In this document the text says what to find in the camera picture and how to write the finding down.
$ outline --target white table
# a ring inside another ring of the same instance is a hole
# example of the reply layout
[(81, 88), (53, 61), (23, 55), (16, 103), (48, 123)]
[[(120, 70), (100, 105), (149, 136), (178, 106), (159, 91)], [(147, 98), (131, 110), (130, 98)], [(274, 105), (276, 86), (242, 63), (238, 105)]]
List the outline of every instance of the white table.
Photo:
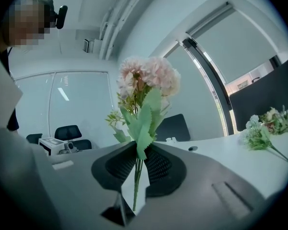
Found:
[[(272, 144), (288, 158), (288, 132), (271, 136)], [(239, 143), (239, 134), (209, 140), (177, 142), (172, 146), (210, 157), (253, 185), (265, 198), (285, 188), (288, 162), (271, 149), (248, 150)]]

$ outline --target black shirt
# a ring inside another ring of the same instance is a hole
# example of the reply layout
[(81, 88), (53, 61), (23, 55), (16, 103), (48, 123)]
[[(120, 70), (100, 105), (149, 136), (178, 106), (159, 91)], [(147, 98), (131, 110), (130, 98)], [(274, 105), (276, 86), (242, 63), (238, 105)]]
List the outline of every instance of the black shirt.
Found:
[[(9, 58), (8, 58), (8, 51), (7, 50), (5, 50), (2, 53), (0, 53), (0, 60), (1, 60), (2, 64), (3, 64), (4, 68), (8, 72), (8, 74), (10, 74)], [(10, 117), (10, 120), (9, 120), (7, 128), (10, 131), (15, 131), (15, 130), (19, 129), (19, 125), (18, 125), (18, 122), (17, 122), (16, 110), (15, 109), (14, 109), (14, 111), (13, 111), (11, 117)]]

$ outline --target white pipe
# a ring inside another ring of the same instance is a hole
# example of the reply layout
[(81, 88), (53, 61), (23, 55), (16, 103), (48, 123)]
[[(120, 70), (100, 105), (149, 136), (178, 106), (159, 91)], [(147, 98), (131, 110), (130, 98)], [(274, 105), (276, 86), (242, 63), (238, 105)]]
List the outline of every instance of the white pipe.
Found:
[(106, 49), (108, 48), (109, 42), (113, 35), (114, 28), (116, 27), (117, 21), (120, 19), (122, 14), (122, 10), (125, 8), (126, 4), (129, 0), (119, 0), (118, 5), (114, 8), (110, 20), (108, 22), (108, 26), (104, 35), (104, 39), (102, 40), (101, 49), (99, 53), (99, 59), (104, 59), (106, 54)]
[(107, 49), (107, 53), (106, 53), (106, 60), (109, 60), (112, 51), (113, 51), (113, 47), (114, 47), (114, 42), (117, 38), (118, 33), (120, 32), (120, 30), (122, 29), (122, 27), (124, 26), (124, 24), (126, 23), (130, 13), (132, 12), (132, 10), (134, 9), (134, 7), (136, 6), (136, 4), (139, 2), (139, 0), (130, 0), (128, 6), (126, 7), (123, 16), (121, 17), (118, 25), (116, 26), (113, 36), (111, 37), (110, 43), (108, 45), (108, 49)]

